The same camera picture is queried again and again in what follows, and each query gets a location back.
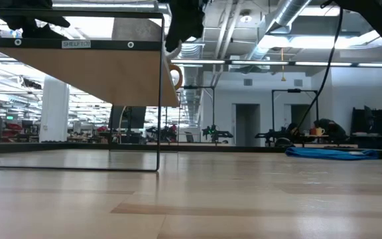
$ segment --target red object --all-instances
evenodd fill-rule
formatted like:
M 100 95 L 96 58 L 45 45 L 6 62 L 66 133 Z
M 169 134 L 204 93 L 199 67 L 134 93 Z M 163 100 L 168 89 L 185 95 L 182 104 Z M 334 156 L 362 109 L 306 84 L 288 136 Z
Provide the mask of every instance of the red object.
M 22 130 L 23 128 L 16 123 L 7 123 L 7 129 Z
M 107 131 L 107 130 L 108 130 L 108 128 L 105 127 L 105 126 L 101 126 L 101 127 L 99 127 L 99 128 L 97 129 L 98 132 L 105 132 L 105 131 Z

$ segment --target orange handle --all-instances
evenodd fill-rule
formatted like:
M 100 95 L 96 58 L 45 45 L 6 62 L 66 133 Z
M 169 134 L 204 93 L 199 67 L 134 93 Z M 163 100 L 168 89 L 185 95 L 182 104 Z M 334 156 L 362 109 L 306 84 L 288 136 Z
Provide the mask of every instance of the orange handle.
M 182 86 L 182 81 L 184 80 L 184 76 L 182 75 L 182 71 L 179 68 L 179 66 L 173 65 L 173 64 L 169 65 L 169 70 L 170 71 L 175 70 L 175 71 L 177 71 L 179 73 L 179 81 L 175 85 L 175 90 L 178 90 Z

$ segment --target vent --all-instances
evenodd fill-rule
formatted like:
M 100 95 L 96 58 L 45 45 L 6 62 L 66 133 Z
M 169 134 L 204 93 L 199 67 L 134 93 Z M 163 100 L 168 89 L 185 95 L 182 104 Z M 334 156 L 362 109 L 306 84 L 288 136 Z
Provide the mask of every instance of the vent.
M 294 86 L 303 87 L 303 80 L 299 80 L 299 79 L 294 80 Z
M 244 86 L 252 86 L 253 79 L 244 79 Z

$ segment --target plywood board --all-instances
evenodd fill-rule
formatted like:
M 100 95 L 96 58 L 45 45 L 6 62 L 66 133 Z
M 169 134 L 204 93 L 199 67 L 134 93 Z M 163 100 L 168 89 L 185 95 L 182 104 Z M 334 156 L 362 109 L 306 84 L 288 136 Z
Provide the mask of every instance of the plywood board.
M 117 106 L 158 106 L 160 52 L 0 48 L 0 52 Z M 179 106 L 164 60 L 162 106 Z

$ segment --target stand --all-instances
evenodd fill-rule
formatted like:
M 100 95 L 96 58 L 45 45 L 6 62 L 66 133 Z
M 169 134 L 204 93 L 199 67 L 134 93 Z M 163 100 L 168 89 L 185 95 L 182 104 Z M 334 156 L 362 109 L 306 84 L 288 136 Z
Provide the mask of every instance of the stand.
M 59 40 L 1 39 L 0 52 L 71 84 L 106 102 L 124 106 L 159 107 L 157 166 L 155 169 L 89 169 L 66 167 L 9 167 L 156 172 L 160 167 L 160 117 L 162 106 L 178 106 L 164 59 L 164 17 L 161 13 L 103 11 L 48 11 L 0 9 L 1 16 L 118 17 L 160 19 L 160 40 Z M 80 45 L 79 48 L 68 47 Z

